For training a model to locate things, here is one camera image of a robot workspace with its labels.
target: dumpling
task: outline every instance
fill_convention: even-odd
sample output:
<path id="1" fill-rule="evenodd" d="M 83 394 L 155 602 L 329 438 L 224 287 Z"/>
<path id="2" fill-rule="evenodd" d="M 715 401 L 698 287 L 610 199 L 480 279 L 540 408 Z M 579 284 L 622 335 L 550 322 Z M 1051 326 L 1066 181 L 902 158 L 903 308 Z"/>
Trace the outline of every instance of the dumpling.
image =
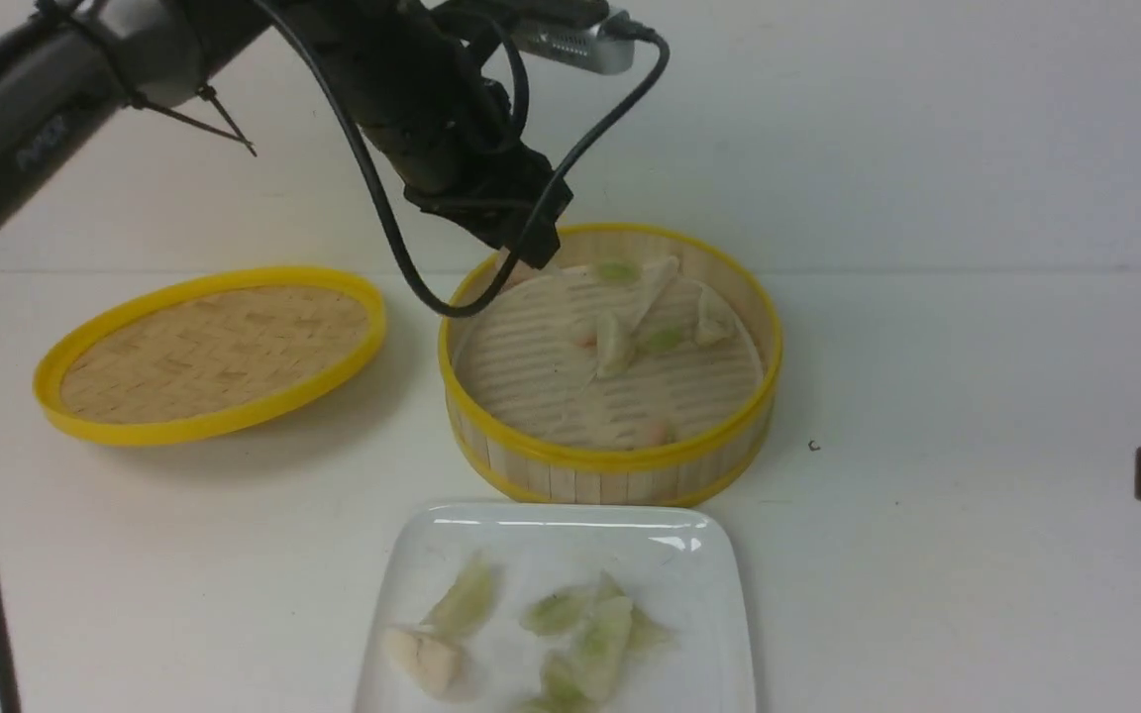
<path id="1" fill-rule="evenodd" d="M 386 656 L 406 672 L 426 694 L 443 698 L 461 675 L 463 653 L 451 641 L 397 626 L 386 631 Z"/>
<path id="2" fill-rule="evenodd" d="M 738 329 L 738 316 L 733 307 L 713 289 L 703 287 L 698 297 L 698 319 L 694 324 L 694 343 L 711 347 L 733 338 Z"/>
<path id="3" fill-rule="evenodd" d="M 628 371 L 637 354 L 633 335 L 620 315 L 602 311 L 597 315 L 597 378 L 614 379 Z"/>

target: bamboo steamer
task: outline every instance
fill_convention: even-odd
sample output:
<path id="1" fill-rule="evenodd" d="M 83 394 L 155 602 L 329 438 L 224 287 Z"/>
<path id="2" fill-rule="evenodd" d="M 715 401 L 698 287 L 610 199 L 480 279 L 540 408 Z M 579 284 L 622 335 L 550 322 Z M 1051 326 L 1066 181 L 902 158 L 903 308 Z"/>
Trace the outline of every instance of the bamboo steamer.
<path id="1" fill-rule="evenodd" d="M 637 374 L 620 383 L 576 391 L 583 371 L 574 354 L 567 355 L 574 345 L 566 345 L 560 330 L 576 313 L 597 308 L 589 302 L 602 297 L 584 297 L 588 285 L 561 284 L 567 278 L 544 278 L 553 282 L 531 289 L 511 284 L 487 311 L 444 319 L 439 329 L 447 414 L 463 455 L 497 491 L 527 502 L 691 507 L 723 491 L 747 469 L 769 432 L 783 363 L 783 327 L 769 294 L 733 258 L 678 232 L 599 222 L 559 234 L 563 245 L 553 261 L 563 269 L 602 260 L 679 259 L 679 278 L 639 334 L 647 322 L 691 319 L 697 292 L 706 285 L 737 313 L 735 339 L 742 343 L 703 353 L 688 345 L 634 363 L 629 374 Z M 476 267 L 453 301 L 478 297 L 497 267 L 494 259 Z M 607 439 L 602 446 L 602 434 L 636 432 L 654 410 L 678 412 L 678 441 L 629 447 Z M 575 423 L 563 424 L 566 412 Z"/>

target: white dumpling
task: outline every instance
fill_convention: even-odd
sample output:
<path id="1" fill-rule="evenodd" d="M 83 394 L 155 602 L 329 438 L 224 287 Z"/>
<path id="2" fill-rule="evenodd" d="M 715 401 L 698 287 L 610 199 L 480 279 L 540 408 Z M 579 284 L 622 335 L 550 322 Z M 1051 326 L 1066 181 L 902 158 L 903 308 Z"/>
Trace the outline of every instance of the white dumpling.
<path id="1" fill-rule="evenodd" d="M 597 378 L 612 379 L 628 371 L 637 353 L 633 335 L 614 311 L 597 315 Z"/>
<path id="2" fill-rule="evenodd" d="M 585 698 L 606 703 L 615 694 L 631 629 L 633 603 L 628 597 L 607 599 L 593 609 L 589 624 L 570 649 L 575 682 Z"/>
<path id="3" fill-rule="evenodd" d="M 421 623 L 434 629 L 435 633 L 460 640 L 487 622 L 494 603 L 495 582 L 491 566 L 480 552 L 476 552 L 456 575 L 456 582 Z"/>
<path id="4" fill-rule="evenodd" d="M 703 287 L 698 297 L 698 319 L 694 324 L 694 343 L 711 347 L 733 338 L 738 327 L 738 316 L 733 307 L 713 289 Z"/>
<path id="5" fill-rule="evenodd" d="M 426 694 L 443 698 L 461 675 L 463 653 L 451 641 L 397 626 L 386 631 L 386 656 L 398 664 Z"/>

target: bamboo steamer lid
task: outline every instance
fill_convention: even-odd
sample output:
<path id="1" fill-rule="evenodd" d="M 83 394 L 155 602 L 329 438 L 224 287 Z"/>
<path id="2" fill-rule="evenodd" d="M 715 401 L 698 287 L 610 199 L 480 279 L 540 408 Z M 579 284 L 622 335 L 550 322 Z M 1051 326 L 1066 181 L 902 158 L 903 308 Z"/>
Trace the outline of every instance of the bamboo steamer lid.
<path id="1" fill-rule="evenodd" d="M 210 275 L 122 303 L 47 354 L 34 391 L 52 424 L 155 446 L 262 423 L 375 356 L 380 293 L 355 275 L 269 267 Z"/>

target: woven bamboo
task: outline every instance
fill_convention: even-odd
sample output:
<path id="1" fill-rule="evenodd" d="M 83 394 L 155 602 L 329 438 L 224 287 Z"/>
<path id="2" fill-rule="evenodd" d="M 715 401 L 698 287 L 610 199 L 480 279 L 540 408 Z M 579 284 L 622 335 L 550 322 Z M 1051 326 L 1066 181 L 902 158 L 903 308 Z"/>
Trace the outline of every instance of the woven bamboo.
<path id="1" fill-rule="evenodd" d="M 51 423 L 159 446 L 262 423 L 337 388 L 386 333 L 380 293 L 321 267 L 209 275 L 132 299 L 60 340 L 34 375 Z"/>
<path id="2" fill-rule="evenodd" d="M 561 230 L 559 276 L 511 285 L 474 319 L 445 321 L 439 366 L 459 446 L 508 496 L 581 504 L 697 504 L 733 483 L 763 441 L 783 356 L 769 297 L 748 272 L 671 230 L 598 225 Z M 584 387 L 594 357 L 567 341 L 567 325 L 637 303 L 638 285 L 604 285 L 574 270 L 604 260 L 654 264 L 674 256 L 679 278 L 637 333 L 688 334 L 703 285 L 737 313 L 738 339 L 698 349 L 683 342 L 642 356 L 618 379 Z M 456 294 L 482 292 L 495 266 L 471 273 Z M 647 423 L 673 424 L 679 440 L 648 446 Z"/>

